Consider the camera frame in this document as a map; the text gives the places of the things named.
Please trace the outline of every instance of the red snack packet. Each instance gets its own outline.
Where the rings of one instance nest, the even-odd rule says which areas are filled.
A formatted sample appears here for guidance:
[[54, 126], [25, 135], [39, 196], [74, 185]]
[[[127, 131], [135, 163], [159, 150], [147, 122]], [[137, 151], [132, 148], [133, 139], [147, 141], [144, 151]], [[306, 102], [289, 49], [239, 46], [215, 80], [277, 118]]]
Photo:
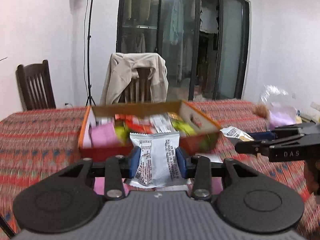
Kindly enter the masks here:
[[115, 114], [115, 120], [126, 120], [127, 116], [129, 116], [129, 115], [127, 115], [127, 114]]
[[156, 129], [151, 125], [143, 125], [143, 124], [135, 124], [132, 121], [126, 120], [125, 125], [136, 133], [145, 133], [145, 134], [152, 134], [156, 133]]

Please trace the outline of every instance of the tripod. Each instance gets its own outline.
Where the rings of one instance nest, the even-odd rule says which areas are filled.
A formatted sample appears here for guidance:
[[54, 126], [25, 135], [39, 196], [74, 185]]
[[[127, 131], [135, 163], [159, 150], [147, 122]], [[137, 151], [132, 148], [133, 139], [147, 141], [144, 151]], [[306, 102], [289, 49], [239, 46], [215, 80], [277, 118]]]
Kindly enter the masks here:
[[96, 103], [93, 100], [93, 97], [91, 95], [91, 83], [90, 83], [90, 26], [91, 26], [91, 14], [92, 14], [92, 4], [93, 4], [93, 0], [91, 0], [91, 5], [90, 5], [90, 15], [89, 15], [89, 27], [88, 27], [88, 54], [87, 54], [87, 67], [88, 67], [88, 99], [87, 99], [87, 103], [85, 104], [85, 106], [87, 107], [88, 104], [90, 106], [92, 106], [92, 103], [94, 105], [96, 105]]

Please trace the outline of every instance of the cardboard box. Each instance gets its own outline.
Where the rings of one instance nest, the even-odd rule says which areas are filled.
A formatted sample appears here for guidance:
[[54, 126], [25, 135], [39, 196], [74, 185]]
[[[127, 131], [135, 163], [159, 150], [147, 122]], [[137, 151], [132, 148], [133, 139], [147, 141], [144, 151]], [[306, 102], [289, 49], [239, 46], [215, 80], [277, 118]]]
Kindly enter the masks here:
[[89, 127], [96, 126], [96, 117], [114, 117], [115, 114], [132, 114], [137, 117], [145, 117], [152, 114], [166, 112], [177, 113], [185, 122], [189, 123], [198, 133], [195, 136], [180, 137], [179, 146], [194, 155], [206, 153], [214, 149], [220, 136], [220, 125], [204, 115], [185, 101], [164, 103], [138, 103], [138, 104], [114, 104], [110, 106], [88, 107], [81, 127], [78, 146], [82, 158], [92, 158], [95, 162], [105, 161], [114, 155], [128, 155], [133, 148], [131, 143], [112, 147], [92, 147], [89, 135]]

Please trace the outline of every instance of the snack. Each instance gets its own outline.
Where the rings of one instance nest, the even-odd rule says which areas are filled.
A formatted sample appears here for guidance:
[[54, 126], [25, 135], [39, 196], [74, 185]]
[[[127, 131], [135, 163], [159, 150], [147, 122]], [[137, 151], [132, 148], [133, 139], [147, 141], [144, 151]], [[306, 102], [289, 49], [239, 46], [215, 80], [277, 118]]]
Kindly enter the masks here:
[[130, 133], [134, 146], [141, 148], [140, 161], [134, 179], [126, 183], [142, 188], [167, 187], [190, 184], [181, 177], [175, 149], [179, 146], [179, 133]]
[[92, 127], [89, 134], [94, 147], [114, 146], [121, 143], [118, 139], [113, 123]]
[[254, 139], [249, 134], [233, 126], [230, 126], [228, 128], [223, 128], [220, 131], [223, 133], [225, 137], [237, 138], [244, 142], [254, 141]]
[[171, 121], [172, 126], [180, 131], [182, 137], [196, 135], [196, 131], [191, 127], [190, 124], [181, 121]]
[[135, 124], [130, 120], [125, 120], [125, 125], [129, 130], [136, 133], [152, 134], [157, 132], [156, 129], [151, 125]]
[[115, 132], [122, 144], [125, 144], [128, 137], [128, 131], [124, 126], [115, 126]]
[[150, 123], [156, 129], [157, 133], [164, 132], [175, 132], [176, 130], [173, 128], [169, 114], [154, 114], [149, 116]]
[[174, 112], [169, 112], [168, 115], [169, 115], [169, 117], [170, 117], [171, 119], [173, 119], [173, 120], [177, 120], [177, 121], [183, 122], [183, 119], [182, 119], [179, 115], [177, 115], [176, 113], [174, 113]]

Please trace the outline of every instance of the pink package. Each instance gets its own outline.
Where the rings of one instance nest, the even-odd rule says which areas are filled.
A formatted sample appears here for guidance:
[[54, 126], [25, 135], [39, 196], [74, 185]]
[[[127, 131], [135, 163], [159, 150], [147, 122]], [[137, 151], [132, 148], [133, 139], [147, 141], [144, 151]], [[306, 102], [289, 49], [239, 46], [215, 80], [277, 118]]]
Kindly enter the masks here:
[[[104, 195], [104, 180], [105, 180], [104, 177], [95, 178], [93, 190], [98, 195]], [[124, 193], [127, 196], [129, 194], [129, 186], [127, 184], [123, 183], [123, 187], [124, 187]]]
[[116, 135], [113, 123], [92, 127], [89, 133], [92, 144], [95, 147], [111, 146], [121, 143]]

